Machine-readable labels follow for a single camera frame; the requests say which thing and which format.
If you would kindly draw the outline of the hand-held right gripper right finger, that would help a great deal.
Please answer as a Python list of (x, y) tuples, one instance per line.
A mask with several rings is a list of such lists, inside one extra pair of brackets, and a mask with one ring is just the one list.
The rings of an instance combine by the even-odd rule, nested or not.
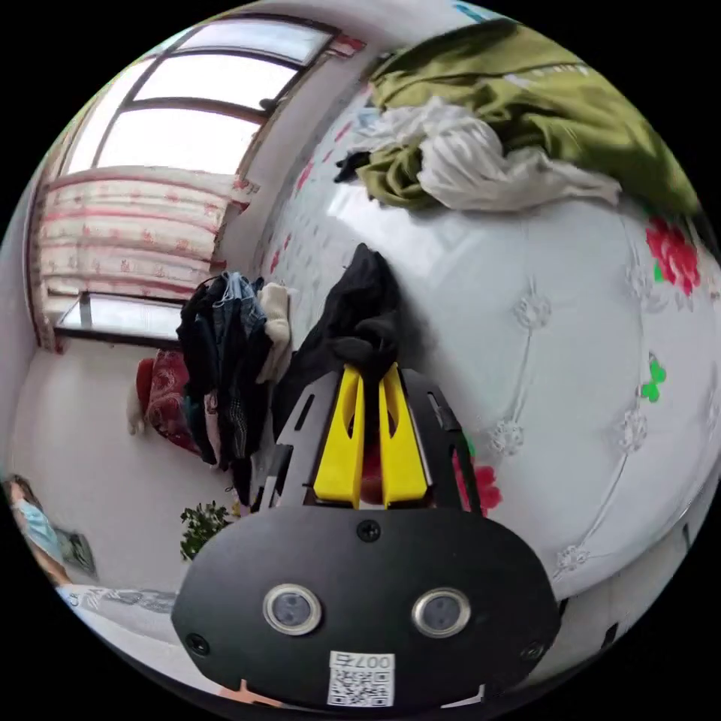
[(428, 485), (397, 364), (379, 383), (379, 453), (383, 504), (424, 501)]

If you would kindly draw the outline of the person's right hand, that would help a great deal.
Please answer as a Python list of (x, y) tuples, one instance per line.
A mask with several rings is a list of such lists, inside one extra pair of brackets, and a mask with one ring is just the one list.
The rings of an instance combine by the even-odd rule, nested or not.
[(275, 708), (283, 707), (283, 703), (281, 701), (257, 694), (256, 692), (249, 690), (244, 680), (241, 682), (240, 688), (238, 690), (221, 687), (218, 695), (223, 698), (237, 701), (239, 703), (256, 704), (260, 706)]

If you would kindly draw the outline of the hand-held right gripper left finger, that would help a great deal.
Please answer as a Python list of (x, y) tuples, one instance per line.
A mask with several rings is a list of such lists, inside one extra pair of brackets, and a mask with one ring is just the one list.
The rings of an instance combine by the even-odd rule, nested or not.
[(345, 367), (313, 485), (324, 504), (358, 508), (364, 463), (366, 403), (359, 371)]

